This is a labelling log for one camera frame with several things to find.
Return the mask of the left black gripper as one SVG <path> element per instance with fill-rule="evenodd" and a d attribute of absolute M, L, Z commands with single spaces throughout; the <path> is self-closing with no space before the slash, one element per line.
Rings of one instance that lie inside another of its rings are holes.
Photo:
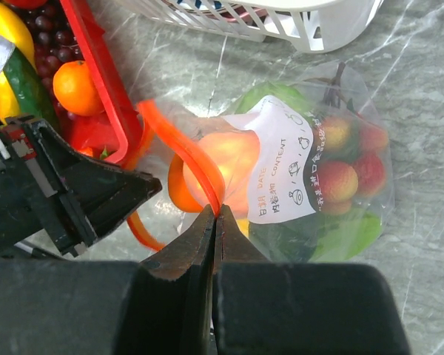
<path fill-rule="evenodd" d="M 158 178 L 78 153 L 44 119 L 0 129 L 0 254 L 44 230 L 78 255 L 162 190 Z"/>

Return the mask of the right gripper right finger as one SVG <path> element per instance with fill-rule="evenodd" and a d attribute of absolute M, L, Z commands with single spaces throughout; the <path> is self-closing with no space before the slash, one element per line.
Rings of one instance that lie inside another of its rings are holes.
<path fill-rule="evenodd" d="M 215 224 L 213 273 L 244 273 L 268 264 L 268 259 L 243 235 L 230 207 L 223 204 Z"/>

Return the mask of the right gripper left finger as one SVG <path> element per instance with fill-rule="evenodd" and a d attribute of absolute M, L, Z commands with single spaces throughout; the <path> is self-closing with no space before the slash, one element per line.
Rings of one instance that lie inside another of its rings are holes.
<path fill-rule="evenodd" d="M 215 222 L 212 208 L 206 206 L 185 232 L 140 265 L 158 279 L 181 278 L 214 251 Z"/>

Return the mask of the peach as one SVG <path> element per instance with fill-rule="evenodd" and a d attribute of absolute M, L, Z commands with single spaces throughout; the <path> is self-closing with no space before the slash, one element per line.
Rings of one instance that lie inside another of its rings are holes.
<path fill-rule="evenodd" d="M 201 138 L 198 146 L 221 172 L 225 183 L 223 203 L 236 218 L 247 217 L 248 183 L 260 154 L 257 135 L 251 130 L 215 132 Z"/>

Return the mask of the clear orange zip top bag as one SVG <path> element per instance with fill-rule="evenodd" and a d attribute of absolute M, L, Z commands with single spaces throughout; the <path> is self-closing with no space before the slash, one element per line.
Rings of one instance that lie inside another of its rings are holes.
<path fill-rule="evenodd" d="M 132 232 L 145 246 L 161 250 L 185 232 L 206 206 L 220 213 L 225 183 L 218 167 L 198 146 L 210 133 L 251 130 L 260 143 L 248 183 L 248 215 L 236 220 L 276 223 L 313 212 L 303 200 L 302 174 L 291 177 L 288 173 L 291 163 L 307 162 L 314 141 L 306 116 L 292 107 L 306 100 L 291 90 L 305 72 L 288 83 L 255 84 L 226 111 L 212 117 L 201 117 L 163 98 L 138 103 L 144 137 L 135 166 L 150 170 L 163 186 L 160 209 L 149 217 L 134 214 L 129 218 Z"/>

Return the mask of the orange fruit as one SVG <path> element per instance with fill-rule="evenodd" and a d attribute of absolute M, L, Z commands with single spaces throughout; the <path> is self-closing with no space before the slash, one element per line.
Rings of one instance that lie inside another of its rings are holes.
<path fill-rule="evenodd" d="M 86 61 L 63 64 L 53 76 L 53 93 L 72 114 L 93 116 L 104 111 Z"/>

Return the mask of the lychee bunch with leaves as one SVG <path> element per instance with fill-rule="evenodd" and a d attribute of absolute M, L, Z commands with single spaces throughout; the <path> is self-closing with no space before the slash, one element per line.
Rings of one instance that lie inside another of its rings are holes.
<path fill-rule="evenodd" d="M 292 107 L 313 130 L 302 174 L 313 212 L 276 223 L 250 223 L 249 240 L 270 260 L 340 262 L 382 233 L 394 208 L 389 135 L 362 77 L 342 61 L 307 70 L 291 90 L 305 97 Z"/>

